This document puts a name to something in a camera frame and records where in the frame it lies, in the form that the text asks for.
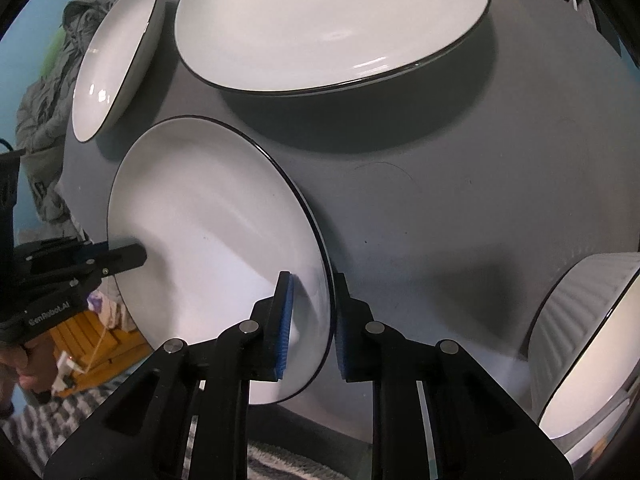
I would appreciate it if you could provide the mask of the person's left hand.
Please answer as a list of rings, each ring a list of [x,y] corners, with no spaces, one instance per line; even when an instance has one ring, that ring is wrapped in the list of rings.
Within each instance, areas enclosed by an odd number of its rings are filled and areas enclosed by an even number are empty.
[[[12,404],[16,385],[33,393],[50,390],[58,367],[54,341],[49,333],[41,334],[18,347],[1,349],[1,409]]]

